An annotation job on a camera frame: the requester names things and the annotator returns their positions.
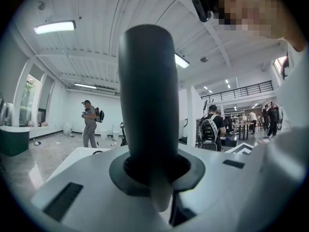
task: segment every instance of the black railing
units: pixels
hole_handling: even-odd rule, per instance
[[[211,94],[211,95],[205,95],[202,96],[202,100],[208,102],[212,102],[212,99],[214,102],[228,100],[228,99],[234,99],[242,96],[248,96],[253,95],[257,93],[263,93],[267,91],[274,90],[271,84],[271,81],[254,84],[246,87],[240,87],[232,90],[228,90],[221,93]]]

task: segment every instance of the glass window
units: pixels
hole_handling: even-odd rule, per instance
[[[274,65],[276,67],[276,70],[277,70],[279,76],[281,76],[281,74],[282,74],[282,66],[283,66],[283,63],[284,63],[285,60],[286,60],[286,56],[278,58],[274,62]]]
[[[29,121],[32,119],[32,104],[35,92],[40,88],[39,80],[32,75],[28,75],[24,91],[20,103],[19,110],[19,126],[28,126]]]
[[[39,126],[44,125],[42,124],[43,122],[46,122],[46,112],[47,112],[47,104],[48,104],[48,99],[50,97],[50,92],[51,88],[53,85],[54,80],[50,77],[47,76],[44,85],[42,88],[41,92],[41,97],[40,97],[40,102],[39,102],[39,107],[38,107],[38,123]]]

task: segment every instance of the ceiling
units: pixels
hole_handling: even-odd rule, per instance
[[[255,104],[258,104],[256,107],[261,107],[261,104],[263,104],[268,99],[260,99],[255,101],[246,101],[246,102],[236,102],[235,104],[230,105],[224,105],[224,110],[227,112],[234,112],[234,107],[237,107],[238,110],[242,109],[249,109],[252,108]]]
[[[37,25],[61,20],[75,20],[75,31],[34,33]],[[119,39],[136,25],[156,24],[171,33],[175,52],[190,62],[188,68],[178,68],[182,88],[207,83],[220,90],[215,83],[225,79],[236,88],[238,69],[243,72],[244,65],[261,64],[284,52],[280,41],[221,31],[215,19],[201,23],[191,0],[26,0],[13,23],[36,57],[69,88],[80,89],[74,86],[78,82],[111,89],[115,95]],[[208,61],[201,62],[202,57]]]
[[[201,88],[199,88],[201,85],[200,84],[198,86],[196,86],[196,90],[199,93],[200,96],[205,96],[205,95],[210,95],[210,94],[216,94],[216,93],[220,93],[220,92],[224,92],[224,91],[228,91],[228,90],[232,90],[232,89],[236,89],[237,87],[237,79],[235,77],[229,78],[227,79],[228,83],[226,83],[225,80],[222,80],[220,82],[211,84],[211,85],[207,85],[205,83],[205,86],[202,86]]]

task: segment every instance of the fluorescent light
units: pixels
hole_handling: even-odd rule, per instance
[[[175,53],[175,62],[176,62],[176,64],[180,65],[184,69],[187,68],[190,65],[190,63],[187,60],[180,57],[177,53]]]
[[[58,21],[43,24],[34,28],[36,34],[57,32],[57,31],[74,31],[76,28],[75,21]]]
[[[85,85],[85,84],[74,83],[74,85],[79,86],[79,87],[87,87],[87,88],[97,89],[97,87],[95,87],[95,86],[90,86],[90,85]]]

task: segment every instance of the trash bin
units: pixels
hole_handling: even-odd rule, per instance
[[[115,141],[118,141],[118,137],[119,137],[119,131],[118,130],[113,130],[112,131],[112,139]]]
[[[107,139],[107,130],[101,130],[100,133],[101,133],[101,139],[102,140]]]

